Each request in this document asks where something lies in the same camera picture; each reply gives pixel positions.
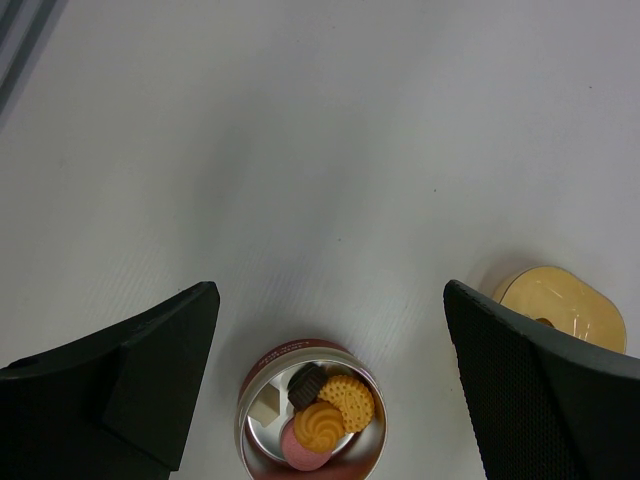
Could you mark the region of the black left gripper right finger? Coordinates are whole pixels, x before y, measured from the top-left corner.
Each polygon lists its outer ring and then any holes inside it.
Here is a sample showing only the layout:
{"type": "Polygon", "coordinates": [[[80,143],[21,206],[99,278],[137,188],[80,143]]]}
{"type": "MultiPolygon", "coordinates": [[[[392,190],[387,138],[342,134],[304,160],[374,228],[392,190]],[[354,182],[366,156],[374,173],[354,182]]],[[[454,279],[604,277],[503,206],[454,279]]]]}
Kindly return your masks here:
{"type": "Polygon", "coordinates": [[[489,479],[636,479],[639,361],[509,310],[457,280],[443,292],[489,479]]]}

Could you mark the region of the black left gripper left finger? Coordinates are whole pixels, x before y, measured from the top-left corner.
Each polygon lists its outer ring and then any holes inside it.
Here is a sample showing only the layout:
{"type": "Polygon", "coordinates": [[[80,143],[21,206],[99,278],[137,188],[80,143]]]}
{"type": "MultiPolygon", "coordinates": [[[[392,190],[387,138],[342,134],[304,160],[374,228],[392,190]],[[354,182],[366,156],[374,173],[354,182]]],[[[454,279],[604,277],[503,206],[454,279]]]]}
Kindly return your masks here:
{"type": "Polygon", "coordinates": [[[4,479],[166,479],[179,469],[220,306],[200,282],[1,370],[4,479]]]}

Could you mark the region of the white cube sweet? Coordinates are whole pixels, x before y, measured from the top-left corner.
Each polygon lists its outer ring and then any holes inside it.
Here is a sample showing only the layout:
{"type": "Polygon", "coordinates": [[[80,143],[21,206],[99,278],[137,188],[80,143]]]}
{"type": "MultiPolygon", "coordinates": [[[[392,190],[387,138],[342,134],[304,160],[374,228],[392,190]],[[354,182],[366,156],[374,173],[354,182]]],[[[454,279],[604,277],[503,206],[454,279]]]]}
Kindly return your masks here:
{"type": "Polygon", "coordinates": [[[267,428],[280,416],[280,390],[270,383],[253,400],[248,416],[262,428],[267,428]]]}

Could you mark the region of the round ridged biscuit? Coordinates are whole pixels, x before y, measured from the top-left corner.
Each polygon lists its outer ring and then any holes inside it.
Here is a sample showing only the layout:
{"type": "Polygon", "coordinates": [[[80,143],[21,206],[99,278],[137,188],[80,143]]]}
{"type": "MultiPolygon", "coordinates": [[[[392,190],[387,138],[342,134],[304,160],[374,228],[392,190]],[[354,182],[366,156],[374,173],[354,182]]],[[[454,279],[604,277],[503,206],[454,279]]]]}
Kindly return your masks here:
{"type": "Polygon", "coordinates": [[[363,382],[351,376],[330,377],[320,389],[317,399],[330,403],[340,411],[347,433],[363,431],[375,414],[372,393],[363,382]]]}

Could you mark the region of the dark chocolate piece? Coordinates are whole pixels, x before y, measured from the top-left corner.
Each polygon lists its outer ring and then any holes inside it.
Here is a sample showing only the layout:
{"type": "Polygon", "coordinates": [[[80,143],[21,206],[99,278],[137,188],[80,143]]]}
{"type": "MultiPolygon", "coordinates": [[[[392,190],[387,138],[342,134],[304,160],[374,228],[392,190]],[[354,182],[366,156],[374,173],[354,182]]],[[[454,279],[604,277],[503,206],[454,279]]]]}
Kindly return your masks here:
{"type": "Polygon", "coordinates": [[[300,368],[287,384],[287,397],[294,409],[304,410],[313,403],[327,379],[326,371],[315,363],[300,368]]]}

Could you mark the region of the pink round cookie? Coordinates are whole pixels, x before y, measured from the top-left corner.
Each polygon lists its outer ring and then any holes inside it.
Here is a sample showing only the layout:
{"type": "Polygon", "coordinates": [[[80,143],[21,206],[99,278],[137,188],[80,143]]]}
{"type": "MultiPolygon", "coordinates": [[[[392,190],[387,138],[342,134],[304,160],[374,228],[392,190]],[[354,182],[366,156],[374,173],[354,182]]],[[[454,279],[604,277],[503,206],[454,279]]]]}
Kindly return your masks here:
{"type": "Polygon", "coordinates": [[[280,435],[280,448],[286,463],[299,471],[314,471],[324,466],[332,456],[331,452],[315,453],[304,448],[294,434],[294,420],[290,420],[280,435]]]}

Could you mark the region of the swirl butter cookie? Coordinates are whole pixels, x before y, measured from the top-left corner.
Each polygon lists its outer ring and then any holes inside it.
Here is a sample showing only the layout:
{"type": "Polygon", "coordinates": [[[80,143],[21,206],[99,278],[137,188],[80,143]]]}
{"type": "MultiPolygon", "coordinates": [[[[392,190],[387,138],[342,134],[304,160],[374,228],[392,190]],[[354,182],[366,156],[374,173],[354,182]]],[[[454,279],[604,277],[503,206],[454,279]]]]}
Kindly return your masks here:
{"type": "Polygon", "coordinates": [[[345,433],[341,412],[328,402],[313,403],[294,418],[296,440],[317,454],[332,452],[345,433]]]}

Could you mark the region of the chocolate chip cookie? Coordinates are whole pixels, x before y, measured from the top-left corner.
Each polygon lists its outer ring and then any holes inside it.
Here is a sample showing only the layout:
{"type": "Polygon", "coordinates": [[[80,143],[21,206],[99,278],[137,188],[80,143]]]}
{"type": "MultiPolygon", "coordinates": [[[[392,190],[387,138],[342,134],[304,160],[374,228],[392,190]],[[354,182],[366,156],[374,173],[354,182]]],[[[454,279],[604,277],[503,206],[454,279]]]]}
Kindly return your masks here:
{"type": "Polygon", "coordinates": [[[535,321],[548,327],[555,328],[552,322],[546,318],[536,318],[535,321]]]}

